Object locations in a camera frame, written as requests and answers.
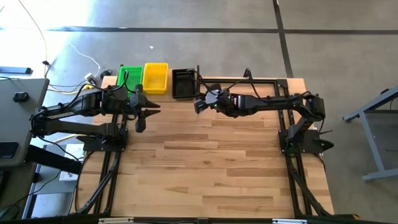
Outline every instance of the wooden table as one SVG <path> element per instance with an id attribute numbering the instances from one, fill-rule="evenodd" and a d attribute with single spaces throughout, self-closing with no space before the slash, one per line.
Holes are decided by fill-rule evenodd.
<path id="1" fill-rule="evenodd" d="M 103 87 L 115 83 L 116 77 L 105 77 Z M 288 79 L 288 84 L 290 94 L 306 90 L 301 78 Z M 273 86 L 256 86 L 261 96 L 274 95 Z M 208 109 L 197 115 L 192 101 L 175 101 L 170 90 L 164 96 L 148 96 L 162 112 L 147 118 L 143 133 L 135 133 L 135 121 L 127 124 L 129 139 L 112 216 L 293 217 L 285 158 L 277 140 L 277 112 L 233 119 Z M 253 94 L 248 84 L 238 84 L 231 92 Z M 300 115 L 294 115 L 298 121 Z M 94 118 L 95 124 L 108 122 L 111 116 Z M 103 156 L 96 152 L 85 164 L 78 186 L 79 206 L 98 185 Z M 333 213 L 322 163 L 311 154 L 303 155 L 303 163 L 309 189 Z M 301 191 L 298 194 L 304 211 Z"/>

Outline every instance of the yellow basket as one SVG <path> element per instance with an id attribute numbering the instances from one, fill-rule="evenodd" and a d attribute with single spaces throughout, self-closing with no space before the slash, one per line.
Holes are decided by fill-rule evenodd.
<path id="1" fill-rule="evenodd" d="M 167 89 L 167 63 L 146 63 L 142 85 L 144 92 L 150 95 L 164 95 Z"/>

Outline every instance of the black basket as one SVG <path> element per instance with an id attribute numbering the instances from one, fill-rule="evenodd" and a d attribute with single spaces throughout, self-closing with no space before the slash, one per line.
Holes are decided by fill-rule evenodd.
<path id="1" fill-rule="evenodd" d="M 192 99 L 196 97 L 195 74 L 189 71 L 193 68 L 173 69 L 173 98 L 174 99 Z"/>

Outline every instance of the desk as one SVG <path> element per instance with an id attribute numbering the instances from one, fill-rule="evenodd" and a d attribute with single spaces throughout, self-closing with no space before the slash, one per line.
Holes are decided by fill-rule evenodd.
<path id="1" fill-rule="evenodd" d="M 105 77 L 103 86 L 115 83 L 116 77 Z M 288 84 L 290 94 L 305 91 L 301 78 L 288 79 Z M 273 86 L 256 86 L 261 96 L 274 94 Z M 293 217 L 285 158 L 277 140 L 277 112 L 233 119 L 208 109 L 197 115 L 192 101 L 175 101 L 170 89 L 164 96 L 148 96 L 162 112 L 147 118 L 143 133 L 134 132 L 135 122 L 127 124 L 129 139 L 112 216 Z M 238 84 L 231 92 L 253 94 L 249 84 Z M 300 115 L 294 116 L 298 121 Z M 94 118 L 95 124 L 108 122 L 111 116 Z M 98 185 L 103 156 L 95 152 L 86 162 L 78 186 L 79 206 Z M 322 163 L 311 154 L 302 157 L 309 189 L 333 213 Z M 300 191 L 298 195 L 304 211 Z M 102 208 L 107 196 L 106 189 Z"/>

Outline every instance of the concrete floor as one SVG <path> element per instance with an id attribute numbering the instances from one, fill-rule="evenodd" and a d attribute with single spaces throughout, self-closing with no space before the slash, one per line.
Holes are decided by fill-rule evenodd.
<path id="1" fill-rule="evenodd" d="M 272 0 L 23 2 L 43 28 L 277 28 Z M 285 29 L 398 29 L 398 2 L 393 0 L 279 0 L 279 6 Z M 35 77 L 41 76 L 42 41 L 18 3 L 6 2 L 0 26 L 18 28 L 0 32 L 10 40 L 0 42 L 2 51 L 14 51 L 2 57 L 2 63 L 30 66 Z M 115 73 L 122 63 L 168 62 L 172 68 L 199 64 L 202 74 L 210 76 L 238 77 L 250 67 L 255 77 L 286 77 L 278 34 L 45 32 L 45 36 L 53 84 L 79 83 L 88 72 L 96 72 L 96 65 L 67 42 L 95 58 L 101 70 Z M 333 132 L 324 138 L 335 147 L 324 160 L 335 212 L 397 223 L 398 177 L 362 181 L 361 176 L 376 171 L 376 165 L 361 123 L 345 124 L 341 117 L 397 85 L 398 35 L 287 34 L 286 40 L 294 77 L 304 78 L 307 89 L 325 99 L 324 130 Z M 51 92 L 45 105 L 70 98 Z M 398 101 L 392 107 L 398 108 Z M 39 197 L 34 216 L 65 213 L 68 202 L 65 196 Z"/>

